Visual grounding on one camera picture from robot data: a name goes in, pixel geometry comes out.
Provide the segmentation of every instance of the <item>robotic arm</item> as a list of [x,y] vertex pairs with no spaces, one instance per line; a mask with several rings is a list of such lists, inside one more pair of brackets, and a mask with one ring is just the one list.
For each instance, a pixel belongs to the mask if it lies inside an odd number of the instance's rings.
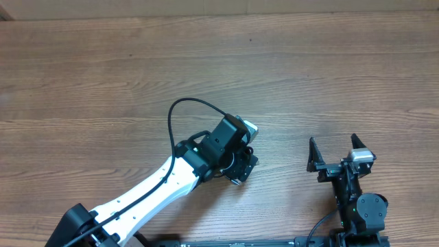
[[[249,121],[224,114],[212,133],[197,133],[175,146],[174,165],[171,156],[157,172],[136,187],[90,212],[81,204],[69,209],[46,247],[79,244],[123,247],[161,209],[216,174],[236,185],[242,184],[259,163],[253,149],[248,146],[258,132],[258,128]],[[195,142],[200,137],[204,137],[201,142]]]

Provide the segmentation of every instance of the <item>table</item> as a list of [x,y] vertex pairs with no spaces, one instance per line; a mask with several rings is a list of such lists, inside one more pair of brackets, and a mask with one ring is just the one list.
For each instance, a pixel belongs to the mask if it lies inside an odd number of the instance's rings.
[[[377,155],[365,192],[390,202],[393,246],[439,237],[439,12],[357,12],[0,23],[0,245],[44,246],[62,214],[129,190],[170,155],[166,116],[198,97],[260,127],[261,164],[216,179],[153,218],[149,238],[307,235],[335,208],[306,172]],[[183,103],[176,141],[220,121]],[[339,226],[333,219],[316,235]]]

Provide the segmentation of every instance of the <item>tabletop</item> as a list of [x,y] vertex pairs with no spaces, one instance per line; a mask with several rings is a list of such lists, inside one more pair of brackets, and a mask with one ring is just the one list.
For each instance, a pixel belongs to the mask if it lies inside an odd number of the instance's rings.
[[[306,172],[309,138],[332,163],[357,133],[377,155],[361,188],[390,203],[382,235],[437,244],[439,11],[1,22],[0,246],[44,246],[70,207],[155,172],[181,97],[256,124],[260,165],[243,186],[218,178],[171,203],[147,238],[307,235],[335,208]],[[179,104],[175,140],[220,119]]]

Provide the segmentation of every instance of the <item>wire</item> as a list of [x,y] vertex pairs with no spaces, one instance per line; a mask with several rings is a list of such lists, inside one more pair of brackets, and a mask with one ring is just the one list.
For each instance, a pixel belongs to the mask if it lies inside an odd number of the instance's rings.
[[313,227],[311,232],[309,232],[308,238],[307,238],[307,245],[306,247],[309,247],[309,240],[311,240],[311,237],[313,236],[314,232],[317,230],[317,228],[327,219],[332,217],[335,213],[337,213],[338,209],[335,209],[334,211],[328,213],[326,216],[324,216],[317,224]]
[[218,107],[204,101],[201,99],[196,99],[196,98],[182,98],[182,99],[178,99],[176,100],[171,107],[169,108],[169,111],[167,113],[167,129],[169,132],[169,138],[171,140],[171,150],[172,150],[172,157],[171,157],[171,165],[169,166],[169,170],[167,171],[166,175],[163,177],[162,180],[160,180],[160,182],[157,183],[156,186],[154,186],[151,190],[149,190],[147,193],[145,193],[143,196],[141,196],[139,199],[135,200],[134,202],[131,202],[128,206],[124,207],[122,210],[114,213],[112,216],[110,216],[108,219],[104,220],[103,222],[97,224],[96,226],[92,227],[90,230],[86,231],[85,233],[75,237],[74,239],[72,239],[69,243],[67,243],[66,245],[64,245],[64,247],[70,247],[73,246],[74,244],[76,244],[78,241],[84,239],[86,236],[92,234],[94,231],[96,231],[97,229],[103,227],[105,224],[111,222],[114,219],[117,219],[121,214],[125,213],[126,211],[130,210],[132,207],[136,206],[139,202],[143,201],[145,198],[147,198],[149,195],[151,195],[152,193],[154,193],[163,183],[165,183],[167,181],[167,179],[169,178],[169,176],[172,173],[172,169],[174,168],[174,163],[176,161],[176,151],[175,151],[175,144],[174,144],[174,135],[172,134],[172,126],[171,126],[171,114],[172,114],[172,110],[174,109],[174,107],[176,106],[176,104],[183,102],[183,101],[195,101],[195,102],[200,102],[202,104],[205,104],[211,108],[213,108],[214,110],[216,110],[217,112],[226,115],[226,113],[222,110],[220,110]]

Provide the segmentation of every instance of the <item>wall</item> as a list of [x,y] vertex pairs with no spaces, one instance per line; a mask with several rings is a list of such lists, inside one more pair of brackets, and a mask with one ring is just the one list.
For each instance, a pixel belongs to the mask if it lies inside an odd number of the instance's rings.
[[439,0],[0,0],[6,19],[437,10]]

